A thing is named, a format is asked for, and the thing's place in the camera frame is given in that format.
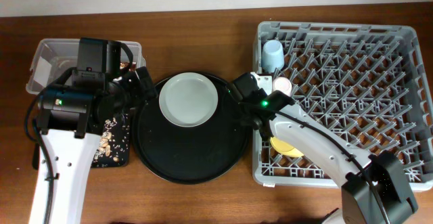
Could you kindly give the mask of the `yellow bowl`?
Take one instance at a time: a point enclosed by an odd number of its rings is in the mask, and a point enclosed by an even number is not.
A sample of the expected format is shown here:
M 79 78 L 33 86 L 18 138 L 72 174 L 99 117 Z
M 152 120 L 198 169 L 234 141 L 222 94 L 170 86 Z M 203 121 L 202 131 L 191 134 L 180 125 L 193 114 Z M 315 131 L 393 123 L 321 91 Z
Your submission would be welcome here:
M 269 141 L 273 149 L 284 156 L 289 156 L 291 158 L 299 158 L 304 156 L 304 154 L 301 151 L 297 150 L 292 145 L 276 137 L 271 137 Z

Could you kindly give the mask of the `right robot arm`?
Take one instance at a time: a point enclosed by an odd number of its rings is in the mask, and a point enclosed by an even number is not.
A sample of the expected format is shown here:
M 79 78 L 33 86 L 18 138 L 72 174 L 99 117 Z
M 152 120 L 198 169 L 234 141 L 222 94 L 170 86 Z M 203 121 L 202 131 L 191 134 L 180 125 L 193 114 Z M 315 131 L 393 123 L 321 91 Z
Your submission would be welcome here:
M 404 223 L 418 210 L 400 160 L 349 144 L 312 119 L 281 91 L 266 94 L 244 73 L 227 85 L 242 112 L 241 120 L 264 140 L 277 139 L 302 152 L 340 188 L 342 207 L 322 223 Z

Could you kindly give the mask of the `gold snack wrapper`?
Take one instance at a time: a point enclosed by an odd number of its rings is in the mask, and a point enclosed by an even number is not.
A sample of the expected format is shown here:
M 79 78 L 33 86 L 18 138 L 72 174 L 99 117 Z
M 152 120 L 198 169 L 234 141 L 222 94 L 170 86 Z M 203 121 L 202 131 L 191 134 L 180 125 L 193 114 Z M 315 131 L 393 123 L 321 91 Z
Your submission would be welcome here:
M 130 64 L 129 62 L 121 62 L 120 63 L 120 69 L 125 70 L 127 67 L 129 67 L 129 71 L 134 71 L 136 69 L 136 62 L 133 62 Z

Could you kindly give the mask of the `pink cup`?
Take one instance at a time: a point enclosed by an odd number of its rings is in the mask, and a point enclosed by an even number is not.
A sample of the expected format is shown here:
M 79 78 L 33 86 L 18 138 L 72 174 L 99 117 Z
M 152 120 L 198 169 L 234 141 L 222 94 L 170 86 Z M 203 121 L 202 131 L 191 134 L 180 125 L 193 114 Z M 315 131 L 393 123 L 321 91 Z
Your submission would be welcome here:
M 293 85 L 286 77 L 277 77 L 272 82 L 272 91 L 280 91 L 287 96 L 292 95 Z

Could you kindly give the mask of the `food scraps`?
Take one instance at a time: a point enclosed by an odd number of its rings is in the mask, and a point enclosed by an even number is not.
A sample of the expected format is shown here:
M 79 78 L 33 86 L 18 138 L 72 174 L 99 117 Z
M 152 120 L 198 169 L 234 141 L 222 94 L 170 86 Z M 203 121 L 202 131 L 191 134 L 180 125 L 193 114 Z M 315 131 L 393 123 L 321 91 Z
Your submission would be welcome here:
M 130 126 L 128 114 L 121 114 L 105 121 L 99 147 L 91 163 L 92 168 L 112 168 L 128 164 Z

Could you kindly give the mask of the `blue cup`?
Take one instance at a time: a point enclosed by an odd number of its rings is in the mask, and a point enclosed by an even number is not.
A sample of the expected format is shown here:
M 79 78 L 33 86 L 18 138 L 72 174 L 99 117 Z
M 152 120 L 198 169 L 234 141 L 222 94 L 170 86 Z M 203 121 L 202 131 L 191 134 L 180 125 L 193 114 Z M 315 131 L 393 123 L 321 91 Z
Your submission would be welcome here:
M 277 40 L 267 41 L 263 45 L 261 56 L 262 69 L 265 72 L 273 73 L 281 70 L 284 66 L 283 46 Z

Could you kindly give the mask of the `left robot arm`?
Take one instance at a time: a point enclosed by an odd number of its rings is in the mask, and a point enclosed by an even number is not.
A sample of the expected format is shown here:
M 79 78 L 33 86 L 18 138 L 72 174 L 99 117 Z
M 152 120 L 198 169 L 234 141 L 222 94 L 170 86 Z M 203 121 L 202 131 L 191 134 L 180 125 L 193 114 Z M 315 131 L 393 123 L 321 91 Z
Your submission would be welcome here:
M 81 38 L 77 63 L 32 100 L 24 120 L 39 145 L 30 223 L 79 223 L 87 179 L 107 120 L 157 96 L 147 68 L 131 70 L 133 52 L 122 41 Z

